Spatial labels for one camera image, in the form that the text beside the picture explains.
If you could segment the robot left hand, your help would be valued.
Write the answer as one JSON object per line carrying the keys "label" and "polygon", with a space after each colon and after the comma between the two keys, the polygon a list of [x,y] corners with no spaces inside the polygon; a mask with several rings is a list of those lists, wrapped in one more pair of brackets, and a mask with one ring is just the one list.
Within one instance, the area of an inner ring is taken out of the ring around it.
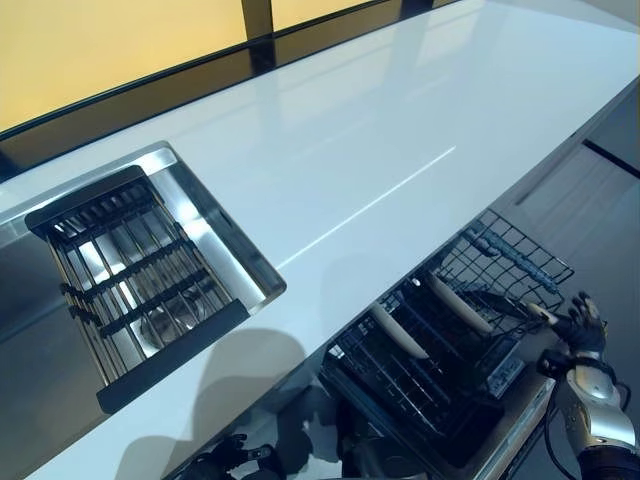
{"label": "robot left hand", "polygon": [[233,479],[230,472],[250,461],[264,461],[274,455],[271,445],[245,449],[246,434],[233,434],[211,451],[197,455],[183,471],[182,479]]}

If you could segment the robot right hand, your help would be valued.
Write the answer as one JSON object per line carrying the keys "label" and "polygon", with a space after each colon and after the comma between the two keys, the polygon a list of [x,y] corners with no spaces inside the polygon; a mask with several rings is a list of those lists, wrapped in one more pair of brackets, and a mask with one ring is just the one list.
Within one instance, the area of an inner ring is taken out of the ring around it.
{"label": "robot right hand", "polygon": [[551,313],[534,303],[529,303],[527,309],[534,318],[550,327],[573,355],[602,356],[607,336],[605,322],[596,303],[585,291],[572,298],[567,316]]}

